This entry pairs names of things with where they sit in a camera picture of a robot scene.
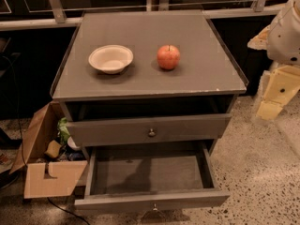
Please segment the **yellowish white gripper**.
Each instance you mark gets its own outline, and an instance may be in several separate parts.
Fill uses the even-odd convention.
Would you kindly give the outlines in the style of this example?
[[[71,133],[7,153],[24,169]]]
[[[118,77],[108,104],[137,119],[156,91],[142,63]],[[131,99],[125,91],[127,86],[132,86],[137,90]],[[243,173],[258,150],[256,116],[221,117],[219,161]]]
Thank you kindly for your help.
[[[300,67],[285,65],[274,69],[262,96],[257,116],[274,120],[300,90]]]

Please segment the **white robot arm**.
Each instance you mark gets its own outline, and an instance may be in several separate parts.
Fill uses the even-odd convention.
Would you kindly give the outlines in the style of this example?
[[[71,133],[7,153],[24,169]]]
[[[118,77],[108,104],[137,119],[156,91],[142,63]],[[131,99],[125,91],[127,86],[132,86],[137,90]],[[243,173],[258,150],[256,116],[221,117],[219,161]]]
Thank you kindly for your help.
[[[269,73],[257,116],[273,120],[300,90],[300,0],[285,7],[247,46],[266,50],[277,67]]]

